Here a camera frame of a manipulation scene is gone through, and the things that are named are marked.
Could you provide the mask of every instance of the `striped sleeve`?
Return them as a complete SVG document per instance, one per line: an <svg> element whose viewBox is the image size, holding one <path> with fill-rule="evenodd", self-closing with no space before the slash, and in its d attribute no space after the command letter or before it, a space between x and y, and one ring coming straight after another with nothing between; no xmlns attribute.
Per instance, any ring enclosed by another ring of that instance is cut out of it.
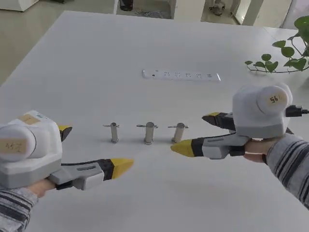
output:
<svg viewBox="0 0 309 232"><path fill-rule="evenodd" d="M267 165L283 186L309 209L309 143L286 134L269 150Z"/></svg>
<svg viewBox="0 0 309 232"><path fill-rule="evenodd" d="M0 232L23 232L37 202L27 188L0 189Z"/></svg>

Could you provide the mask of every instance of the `gray floor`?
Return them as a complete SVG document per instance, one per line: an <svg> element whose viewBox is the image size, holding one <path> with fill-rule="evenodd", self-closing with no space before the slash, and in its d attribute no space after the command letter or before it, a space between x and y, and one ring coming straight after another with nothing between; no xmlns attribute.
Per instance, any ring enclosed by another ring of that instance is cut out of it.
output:
<svg viewBox="0 0 309 232"><path fill-rule="evenodd" d="M8 78L20 61L45 34L64 10L112 13L114 0L74 0L65 4L41 0L27 11L0 10L0 85ZM135 0L134 11L117 14L170 18L170 7L162 0ZM205 6L202 21L236 24L228 14L209 14Z"/></svg>

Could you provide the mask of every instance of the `silver cylinder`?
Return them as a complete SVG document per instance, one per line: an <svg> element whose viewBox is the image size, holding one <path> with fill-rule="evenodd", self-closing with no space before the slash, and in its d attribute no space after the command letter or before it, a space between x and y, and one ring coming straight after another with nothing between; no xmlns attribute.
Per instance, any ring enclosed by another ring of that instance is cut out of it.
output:
<svg viewBox="0 0 309 232"><path fill-rule="evenodd" d="M117 124L115 122L111 123L111 131L112 131L112 143L116 144L118 142L118 134L117 134Z"/></svg>
<svg viewBox="0 0 309 232"><path fill-rule="evenodd" d="M180 122L177 124L174 137L172 138L173 143L179 143L182 140L184 129L185 125L183 123Z"/></svg>
<svg viewBox="0 0 309 232"><path fill-rule="evenodd" d="M153 122L147 122L146 135L144 139L145 144L150 145L154 142L154 130L155 130L155 124Z"/></svg>

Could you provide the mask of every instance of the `socket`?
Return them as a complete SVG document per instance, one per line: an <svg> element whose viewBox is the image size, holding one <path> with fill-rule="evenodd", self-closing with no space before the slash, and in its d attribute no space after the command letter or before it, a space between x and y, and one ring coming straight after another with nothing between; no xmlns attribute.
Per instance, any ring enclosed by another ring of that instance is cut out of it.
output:
<svg viewBox="0 0 309 232"><path fill-rule="evenodd" d="M159 69L143 70L142 76L145 79L175 80L175 81L215 81L220 82L219 74L203 74L200 72L170 71Z"/></svg>

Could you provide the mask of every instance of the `plant leaf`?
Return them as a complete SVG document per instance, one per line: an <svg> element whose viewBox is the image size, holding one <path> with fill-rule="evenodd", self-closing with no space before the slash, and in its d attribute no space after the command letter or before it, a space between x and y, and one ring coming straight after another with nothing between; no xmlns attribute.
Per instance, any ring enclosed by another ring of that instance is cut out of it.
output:
<svg viewBox="0 0 309 232"><path fill-rule="evenodd" d="M263 54L262 55L262 60L263 61L269 61L271 59L271 54Z"/></svg>
<svg viewBox="0 0 309 232"><path fill-rule="evenodd" d="M293 35L293 36L291 36L290 38L288 38L287 40L293 40L294 38L296 38L296 37L299 37L300 36L300 34L299 34L299 32L298 33L296 33L296 35Z"/></svg>
<svg viewBox="0 0 309 232"><path fill-rule="evenodd" d="M265 68L264 63L263 63L263 62L260 62L260 61L256 62L253 66L255 66L255 67L261 67L261 68Z"/></svg>
<svg viewBox="0 0 309 232"><path fill-rule="evenodd" d="M309 15L298 18L294 22L294 25L298 29L302 28L303 26L309 26Z"/></svg>
<svg viewBox="0 0 309 232"><path fill-rule="evenodd" d="M309 25L306 27L302 27L299 29L299 35L300 37L306 41L307 43L309 43Z"/></svg>
<svg viewBox="0 0 309 232"><path fill-rule="evenodd" d="M280 40L280 41L274 42L272 45L274 47L283 48L285 46L285 43L286 43L285 40Z"/></svg>
<svg viewBox="0 0 309 232"><path fill-rule="evenodd" d="M306 47L306 49L305 49L305 51L304 51L302 56L303 57L309 57L309 46Z"/></svg>
<svg viewBox="0 0 309 232"><path fill-rule="evenodd" d="M278 62L276 61L276 62L272 63L270 61L267 61L265 63L265 66L266 66L268 71L273 72L278 67Z"/></svg>
<svg viewBox="0 0 309 232"><path fill-rule="evenodd" d="M253 62L252 62L251 60L248 60L248 61L245 62L246 65L250 65L250 64L252 64L252 63L253 63Z"/></svg>
<svg viewBox="0 0 309 232"><path fill-rule="evenodd" d="M292 47L283 47L281 48L281 53L285 57L292 57L295 54L295 50Z"/></svg>
<svg viewBox="0 0 309 232"><path fill-rule="evenodd" d="M307 60L305 58L302 58L302 59L299 59L297 62L293 62L292 67L297 70L303 71L306 63L307 63Z"/></svg>
<svg viewBox="0 0 309 232"><path fill-rule="evenodd" d="M291 60L289 60L288 62L285 63L284 67L292 67L293 64L297 61L298 61L297 59L291 59Z"/></svg>

